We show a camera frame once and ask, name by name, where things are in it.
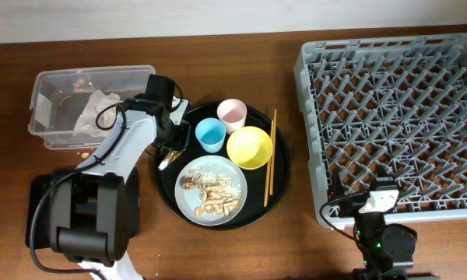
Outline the gold snack wrapper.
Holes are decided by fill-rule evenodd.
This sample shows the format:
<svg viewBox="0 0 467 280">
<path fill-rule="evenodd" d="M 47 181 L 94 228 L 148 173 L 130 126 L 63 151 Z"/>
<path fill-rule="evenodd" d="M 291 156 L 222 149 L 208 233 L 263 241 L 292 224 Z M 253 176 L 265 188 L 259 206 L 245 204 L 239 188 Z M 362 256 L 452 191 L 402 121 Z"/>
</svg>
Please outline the gold snack wrapper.
<svg viewBox="0 0 467 280">
<path fill-rule="evenodd" d="M 169 150 L 167 154 L 164 156 L 163 160 L 158 165 L 158 170 L 159 171 L 165 170 L 181 154 L 182 154 L 182 151 Z"/>
</svg>

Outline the light blue plastic cup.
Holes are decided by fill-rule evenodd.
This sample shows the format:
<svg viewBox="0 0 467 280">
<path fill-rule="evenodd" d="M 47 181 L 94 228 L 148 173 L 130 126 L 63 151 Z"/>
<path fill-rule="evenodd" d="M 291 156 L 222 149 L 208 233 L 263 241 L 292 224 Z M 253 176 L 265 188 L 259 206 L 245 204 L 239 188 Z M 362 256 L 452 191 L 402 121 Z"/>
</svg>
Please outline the light blue plastic cup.
<svg viewBox="0 0 467 280">
<path fill-rule="evenodd" d="M 206 118 L 197 124 L 195 137 L 206 152 L 215 153 L 223 147 L 226 128 L 219 119 Z"/>
</svg>

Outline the white napkin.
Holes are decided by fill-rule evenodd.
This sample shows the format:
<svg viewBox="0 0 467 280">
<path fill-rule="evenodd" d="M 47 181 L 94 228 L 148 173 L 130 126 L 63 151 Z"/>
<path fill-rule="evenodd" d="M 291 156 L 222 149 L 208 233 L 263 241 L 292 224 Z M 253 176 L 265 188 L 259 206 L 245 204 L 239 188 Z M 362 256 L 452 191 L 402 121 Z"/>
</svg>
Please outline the white napkin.
<svg viewBox="0 0 467 280">
<path fill-rule="evenodd" d="M 101 130 L 96 126 L 97 115 L 110 105 L 120 103 L 121 98 L 118 94 L 110 93 L 106 95 L 100 89 L 94 91 L 88 102 L 80 114 L 79 118 L 75 123 L 75 131 L 91 131 L 90 136 L 92 137 L 107 137 L 109 134 L 108 130 Z"/>
</svg>

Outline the pink plastic cup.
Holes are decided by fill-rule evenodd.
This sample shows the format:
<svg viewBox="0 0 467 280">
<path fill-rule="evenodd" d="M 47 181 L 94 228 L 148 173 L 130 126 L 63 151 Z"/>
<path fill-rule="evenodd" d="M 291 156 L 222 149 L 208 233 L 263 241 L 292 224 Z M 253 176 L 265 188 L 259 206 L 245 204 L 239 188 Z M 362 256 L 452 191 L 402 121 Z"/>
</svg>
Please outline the pink plastic cup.
<svg viewBox="0 0 467 280">
<path fill-rule="evenodd" d="M 217 117 L 223 123 L 226 133 L 231 135 L 236 130 L 245 126 L 248 113 L 247 106 L 238 99 L 222 101 L 216 110 Z"/>
</svg>

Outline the yellow plastic bowl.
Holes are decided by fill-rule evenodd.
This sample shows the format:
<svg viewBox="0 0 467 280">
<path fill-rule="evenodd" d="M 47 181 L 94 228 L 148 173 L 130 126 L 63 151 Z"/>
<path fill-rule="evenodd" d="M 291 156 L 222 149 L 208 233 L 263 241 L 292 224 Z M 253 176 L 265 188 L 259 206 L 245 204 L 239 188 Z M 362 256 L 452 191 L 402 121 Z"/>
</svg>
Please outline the yellow plastic bowl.
<svg viewBox="0 0 467 280">
<path fill-rule="evenodd" d="M 261 128 L 246 126 L 229 137 L 226 152 L 230 160 L 241 169 L 256 170 L 271 159 L 272 140 Z"/>
</svg>

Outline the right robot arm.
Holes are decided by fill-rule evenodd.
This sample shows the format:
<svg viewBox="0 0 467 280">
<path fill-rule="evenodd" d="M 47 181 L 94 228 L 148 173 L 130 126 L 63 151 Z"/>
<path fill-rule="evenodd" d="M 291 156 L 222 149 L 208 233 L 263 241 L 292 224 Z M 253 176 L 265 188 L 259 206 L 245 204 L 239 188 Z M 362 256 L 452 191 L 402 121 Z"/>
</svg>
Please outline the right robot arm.
<svg viewBox="0 0 467 280">
<path fill-rule="evenodd" d="M 413 267 L 417 232 L 398 223 L 387 224 L 385 214 L 397 206 L 401 188 L 384 168 L 365 191 L 346 194 L 339 176 L 339 168 L 332 172 L 330 198 L 318 210 L 323 222 L 337 233 L 351 239 L 361 252 L 363 268 L 352 270 L 351 280 L 382 280 L 410 278 L 407 271 Z M 323 215 L 323 210 L 339 206 L 340 215 L 354 219 L 353 233 L 345 233 Z"/>
</svg>

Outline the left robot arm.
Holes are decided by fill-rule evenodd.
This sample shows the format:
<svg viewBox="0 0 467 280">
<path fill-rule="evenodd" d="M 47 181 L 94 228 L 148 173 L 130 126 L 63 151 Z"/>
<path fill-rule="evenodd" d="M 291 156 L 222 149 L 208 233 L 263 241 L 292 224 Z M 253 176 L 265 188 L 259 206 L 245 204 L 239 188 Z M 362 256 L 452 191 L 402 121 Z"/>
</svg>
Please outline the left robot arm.
<svg viewBox="0 0 467 280">
<path fill-rule="evenodd" d="M 87 273 L 95 279 L 141 279 L 128 255 L 139 233 L 141 155 L 154 145 L 183 151 L 190 138 L 184 120 L 189 104 L 181 87 L 163 75 L 149 75 L 146 90 L 108 106 L 114 122 L 97 150 L 70 172 L 53 174 L 31 213 L 29 249 L 33 263 L 52 274 Z M 41 216 L 47 216 L 49 247 L 77 263 L 72 270 L 49 268 L 36 253 Z"/>
</svg>

